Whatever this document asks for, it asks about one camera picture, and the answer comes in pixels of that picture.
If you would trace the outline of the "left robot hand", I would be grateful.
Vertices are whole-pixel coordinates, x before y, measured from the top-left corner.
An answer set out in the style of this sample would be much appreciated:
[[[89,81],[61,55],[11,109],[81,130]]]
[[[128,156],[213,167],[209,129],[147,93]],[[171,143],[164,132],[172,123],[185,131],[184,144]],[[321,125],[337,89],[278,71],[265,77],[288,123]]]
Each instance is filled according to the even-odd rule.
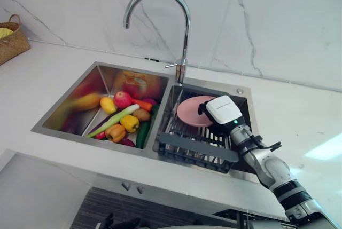
[[[150,228],[150,224],[141,219],[141,218],[134,218],[131,220],[127,220],[124,222],[115,223],[114,222],[114,214],[110,213],[104,222],[103,228],[108,229],[136,229],[136,228]]]

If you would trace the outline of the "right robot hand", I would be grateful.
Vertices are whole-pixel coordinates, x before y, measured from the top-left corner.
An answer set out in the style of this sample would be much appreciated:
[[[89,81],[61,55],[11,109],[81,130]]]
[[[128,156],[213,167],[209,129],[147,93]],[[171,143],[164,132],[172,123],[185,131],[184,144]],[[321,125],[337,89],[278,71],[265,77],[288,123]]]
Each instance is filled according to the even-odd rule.
[[[199,104],[198,114],[205,114],[212,122],[213,131],[218,134],[228,136],[236,127],[246,126],[240,109],[228,95]]]

